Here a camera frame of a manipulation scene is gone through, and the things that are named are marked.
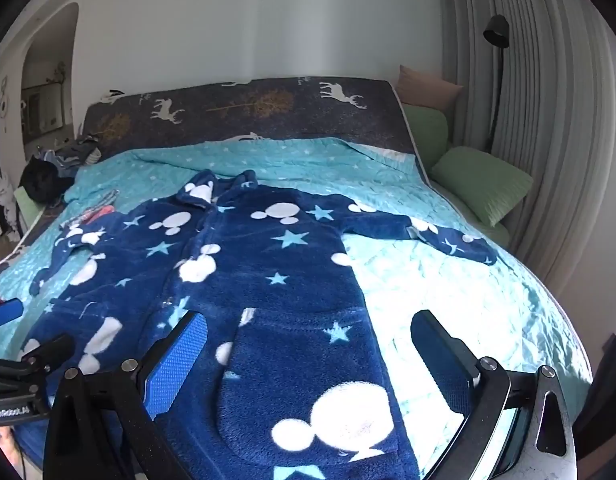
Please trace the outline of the pile of grey-blue clothes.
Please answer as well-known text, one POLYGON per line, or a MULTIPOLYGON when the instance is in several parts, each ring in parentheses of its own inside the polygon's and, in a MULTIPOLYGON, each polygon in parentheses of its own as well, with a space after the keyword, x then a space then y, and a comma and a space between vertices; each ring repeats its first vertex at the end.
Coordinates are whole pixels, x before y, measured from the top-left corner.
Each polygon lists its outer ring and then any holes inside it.
POLYGON ((60 148, 40 148, 39 158, 50 162, 61 178, 73 178, 83 166, 95 165, 102 157, 99 140, 94 136, 80 136, 60 148))

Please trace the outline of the beige pillow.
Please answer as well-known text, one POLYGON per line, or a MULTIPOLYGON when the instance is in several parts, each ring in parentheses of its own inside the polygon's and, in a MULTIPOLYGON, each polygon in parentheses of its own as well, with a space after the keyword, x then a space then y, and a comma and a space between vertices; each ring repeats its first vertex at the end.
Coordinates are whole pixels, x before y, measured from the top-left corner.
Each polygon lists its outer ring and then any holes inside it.
POLYGON ((404 104, 445 113, 453 107, 463 87, 401 65, 396 90, 404 104))

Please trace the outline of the green pillow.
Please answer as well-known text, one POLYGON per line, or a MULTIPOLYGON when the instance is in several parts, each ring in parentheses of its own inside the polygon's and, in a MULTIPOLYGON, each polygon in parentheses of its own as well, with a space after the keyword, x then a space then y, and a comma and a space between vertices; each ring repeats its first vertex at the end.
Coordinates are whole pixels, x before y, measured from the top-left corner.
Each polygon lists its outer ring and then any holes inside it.
POLYGON ((408 104, 402 107, 424 169, 431 170, 447 151, 446 116, 434 108, 408 104))
POLYGON ((430 176, 488 226, 495 226, 521 203, 534 183, 525 171, 467 146, 443 154, 430 176))

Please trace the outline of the navy fleece mouse-print onesie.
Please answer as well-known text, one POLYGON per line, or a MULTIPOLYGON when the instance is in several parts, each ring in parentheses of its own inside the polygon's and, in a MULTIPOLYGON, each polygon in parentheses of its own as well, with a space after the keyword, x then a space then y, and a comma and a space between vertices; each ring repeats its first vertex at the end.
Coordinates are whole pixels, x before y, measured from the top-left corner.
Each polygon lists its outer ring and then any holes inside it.
POLYGON ((183 315, 204 318, 201 353, 170 372, 156 418, 195 479, 414 479, 419 474, 343 238, 411 240, 490 266, 455 229, 340 195, 260 184, 253 171, 196 174, 128 214, 73 224, 38 294, 73 252, 84 266, 28 333, 72 336, 84 374, 142 356, 183 315))

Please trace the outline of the green pillow front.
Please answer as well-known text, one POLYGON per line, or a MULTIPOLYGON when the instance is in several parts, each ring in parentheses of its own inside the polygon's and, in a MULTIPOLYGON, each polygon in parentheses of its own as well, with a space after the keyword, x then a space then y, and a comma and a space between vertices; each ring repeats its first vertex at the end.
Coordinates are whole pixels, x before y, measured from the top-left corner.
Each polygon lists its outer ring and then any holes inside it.
POLYGON ((443 154, 430 176, 488 226, 495 226, 521 203, 534 183, 525 171, 467 146, 443 154))

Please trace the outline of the green pillow back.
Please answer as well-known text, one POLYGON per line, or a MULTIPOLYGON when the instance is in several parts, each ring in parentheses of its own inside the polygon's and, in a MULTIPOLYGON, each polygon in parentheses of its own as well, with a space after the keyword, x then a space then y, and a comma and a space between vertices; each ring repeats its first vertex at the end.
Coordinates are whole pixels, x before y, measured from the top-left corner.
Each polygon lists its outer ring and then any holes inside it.
POLYGON ((402 107, 424 169, 431 170, 447 151, 446 116, 434 108, 408 104, 402 107))

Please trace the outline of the turquoise star quilt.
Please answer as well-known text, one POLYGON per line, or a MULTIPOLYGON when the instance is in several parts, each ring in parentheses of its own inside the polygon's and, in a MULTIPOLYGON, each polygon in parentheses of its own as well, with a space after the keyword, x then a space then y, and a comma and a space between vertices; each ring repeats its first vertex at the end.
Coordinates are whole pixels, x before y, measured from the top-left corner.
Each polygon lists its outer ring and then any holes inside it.
MULTIPOLYGON (((250 169, 266 185, 340 193, 394 214, 468 229, 460 214, 424 183, 414 156, 334 138, 205 142, 125 152, 78 174, 65 217, 75 217, 108 193, 115 194, 120 210, 130 211, 178 191, 204 169, 223 177, 250 169)), ((422 470, 433 467, 460 417, 445 404, 412 346, 409 324, 416 311, 432 311, 474 353, 493 356, 509 370, 552 366, 568 414, 578 415, 592 381, 584 346, 551 293, 513 256, 502 252, 494 266, 484 266, 420 243, 349 235, 344 244, 422 470)))

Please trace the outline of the black floor lamp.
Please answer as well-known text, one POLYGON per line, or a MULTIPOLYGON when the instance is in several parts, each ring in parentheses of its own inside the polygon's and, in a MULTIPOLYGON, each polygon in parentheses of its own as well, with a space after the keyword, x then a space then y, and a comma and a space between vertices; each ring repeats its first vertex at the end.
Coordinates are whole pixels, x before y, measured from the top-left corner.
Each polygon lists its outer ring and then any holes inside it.
POLYGON ((504 54, 510 47, 510 24, 506 17, 502 14, 492 16, 483 32, 483 37, 488 44, 491 45, 491 47, 494 47, 494 50, 497 52, 494 106, 492 107, 489 134, 486 143, 486 151, 491 152, 492 147, 494 146, 494 135, 496 134, 500 113, 504 72, 504 54))

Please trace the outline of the black bag on bedside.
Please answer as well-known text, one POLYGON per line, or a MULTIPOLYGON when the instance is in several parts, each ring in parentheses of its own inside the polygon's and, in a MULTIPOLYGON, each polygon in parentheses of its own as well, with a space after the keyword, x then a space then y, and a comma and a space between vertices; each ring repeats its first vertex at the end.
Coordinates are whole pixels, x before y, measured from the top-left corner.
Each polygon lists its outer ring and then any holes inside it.
POLYGON ((52 162, 35 157, 31 157, 20 177, 20 186, 28 197, 43 205, 60 200, 74 182, 74 177, 61 177, 52 162))

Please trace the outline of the grey pleated curtain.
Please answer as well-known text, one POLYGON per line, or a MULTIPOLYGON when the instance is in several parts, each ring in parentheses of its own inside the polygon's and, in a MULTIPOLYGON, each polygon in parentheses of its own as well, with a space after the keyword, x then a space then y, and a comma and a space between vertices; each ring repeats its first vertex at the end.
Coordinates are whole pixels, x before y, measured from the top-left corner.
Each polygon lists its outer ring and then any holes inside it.
POLYGON ((573 274, 598 218, 616 133, 611 31, 590 0, 442 0, 442 74, 463 90, 453 142, 486 148, 497 52, 510 24, 491 153, 532 176, 512 217, 511 252, 551 288, 573 274))

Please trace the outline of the dark deer-print headboard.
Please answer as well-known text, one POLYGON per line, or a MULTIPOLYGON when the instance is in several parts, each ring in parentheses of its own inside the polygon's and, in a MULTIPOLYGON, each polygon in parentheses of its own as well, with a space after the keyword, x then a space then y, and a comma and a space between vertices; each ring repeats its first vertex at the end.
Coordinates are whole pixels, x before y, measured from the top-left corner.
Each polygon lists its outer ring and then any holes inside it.
POLYGON ((106 158, 171 148, 191 152, 194 167, 250 168, 268 182, 333 190, 430 182, 385 80, 305 76, 112 92, 88 108, 81 131, 106 158))

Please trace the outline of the pink small garment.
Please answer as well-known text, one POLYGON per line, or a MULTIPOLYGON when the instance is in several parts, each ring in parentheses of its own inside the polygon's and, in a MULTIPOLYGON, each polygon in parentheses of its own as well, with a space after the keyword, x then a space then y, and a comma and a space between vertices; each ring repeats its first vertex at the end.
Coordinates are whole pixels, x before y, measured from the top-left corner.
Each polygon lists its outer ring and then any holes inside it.
POLYGON ((70 218, 64 221, 61 224, 61 228, 64 229, 66 226, 78 226, 78 224, 86 224, 88 222, 94 221, 99 216, 103 214, 108 214, 109 212, 114 210, 114 203, 119 194, 118 190, 113 190, 104 195, 96 204, 93 206, 81 211, 80 214, 77 214, 76 217, 70 218))

